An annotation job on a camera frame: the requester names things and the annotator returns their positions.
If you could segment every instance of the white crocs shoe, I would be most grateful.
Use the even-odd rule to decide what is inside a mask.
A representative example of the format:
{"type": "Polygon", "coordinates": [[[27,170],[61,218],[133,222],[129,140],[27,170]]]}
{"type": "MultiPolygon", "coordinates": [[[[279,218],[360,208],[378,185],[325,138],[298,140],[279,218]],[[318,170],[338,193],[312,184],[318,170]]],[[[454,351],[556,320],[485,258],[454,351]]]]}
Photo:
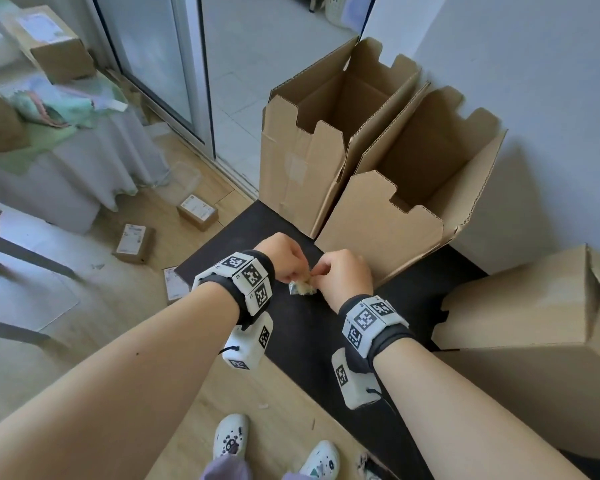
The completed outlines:
{"type": "Polygon", "coordinates": [[[244,414],[229,414],[216,428],[214,460],[226,454],[244,458],[248,437],[249,418],[244,414]]]}
{"type": "Polygon", "coordinates": [[[298,473],[310,477],[335,480],[340,471],[340,455],[336,445],[327,440],[318,443],[309,453],[298,473]]]}

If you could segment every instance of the wire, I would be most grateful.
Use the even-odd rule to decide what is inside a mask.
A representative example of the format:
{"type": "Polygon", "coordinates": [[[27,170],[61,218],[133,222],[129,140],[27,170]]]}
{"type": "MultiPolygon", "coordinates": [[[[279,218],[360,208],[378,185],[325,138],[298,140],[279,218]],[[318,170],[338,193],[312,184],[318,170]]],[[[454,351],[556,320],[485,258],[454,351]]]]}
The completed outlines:
{"type": "Polygon", "coordinates": [[[224,349],[220,350],[220,352],[218,352],[218,355],[222,354],[222,352],[227,352],[227,350],[238,351],[238,350],[240,350],[240,346],[238,346],[238,345],[232,345],[230,347],[225,347],[224,349]]]}
{"type": "Polygon", "coordinates": [[[389,402],[389,400],[380,391],[378,391],[376,389],[373,389],[371,387],[367,387],[367,392],[369,394],[377,394],[377,395],[379,395],[380,399],[382,399],[387,404],[387,406],[389,406],[391,408],[391,411],[393,411],[393,414],[395,414],[396,416],[400,416],[400,414],[398,414],[398,411],[396,411],[393,408],[393,406],[391,405],[391,403],[389,402]]]}

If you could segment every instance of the laundry basket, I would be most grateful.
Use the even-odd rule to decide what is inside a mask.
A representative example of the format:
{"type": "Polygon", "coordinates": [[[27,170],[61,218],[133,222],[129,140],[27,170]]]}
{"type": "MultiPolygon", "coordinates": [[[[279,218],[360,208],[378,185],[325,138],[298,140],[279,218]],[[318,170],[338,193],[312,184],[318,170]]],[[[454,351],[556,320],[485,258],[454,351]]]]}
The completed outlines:
{"type": "Polygon", "coordinates": [[[345,27],[340,19],[342,18],[342,11],[344,10],[344,3],[347,0],[325,0],[326,3],[324,8],[324,14],[327,16],[327,20],[337,25],[338,27],[345,27]]]}

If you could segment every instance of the purple cloth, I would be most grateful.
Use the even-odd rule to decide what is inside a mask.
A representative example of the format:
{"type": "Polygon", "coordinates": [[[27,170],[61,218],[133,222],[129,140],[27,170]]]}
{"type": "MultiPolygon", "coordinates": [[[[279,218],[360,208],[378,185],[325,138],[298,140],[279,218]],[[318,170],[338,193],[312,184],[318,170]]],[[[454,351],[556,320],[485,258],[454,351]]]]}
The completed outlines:
{"type": "MultiPolygon", "coordinates": [[[[200,480],[251,480],[251,469],[240,456],[222,455],[207,465],[200,480]]],[[[286,473],[282,480],[314,480],[314,478],[299,473],[286,473]]]]}

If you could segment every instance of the hand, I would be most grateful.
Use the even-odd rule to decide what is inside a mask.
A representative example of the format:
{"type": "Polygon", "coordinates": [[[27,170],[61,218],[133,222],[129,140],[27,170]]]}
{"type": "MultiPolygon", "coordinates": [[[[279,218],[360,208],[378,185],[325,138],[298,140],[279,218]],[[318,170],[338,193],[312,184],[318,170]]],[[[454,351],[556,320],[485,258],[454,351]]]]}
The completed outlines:
{"type": "Polygon", "coordinates": [[[289,283],[309,278],[309,262],[300,245],[287,234],[275,233],[259,243],[255,250],[271,259],[278,281],[289,283]]]}
{"type": "Polygon", "coordinates": [[[311,275],[311,285],[322,292],[336,313],[349,298],[374,293],[371,270],[365,259],[348,249],[324,254],[312,269],[311,275]]]}

